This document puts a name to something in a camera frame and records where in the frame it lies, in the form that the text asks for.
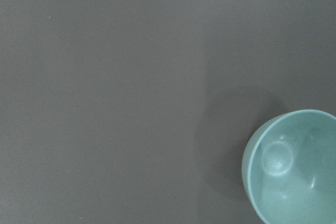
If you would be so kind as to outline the green bowl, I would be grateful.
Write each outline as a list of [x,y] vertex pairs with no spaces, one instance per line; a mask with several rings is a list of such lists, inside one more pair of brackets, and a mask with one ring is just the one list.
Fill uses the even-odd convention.
[[299,110],[267,121],[249,139],[241,171],[263,223],[335,223],[335,116]]

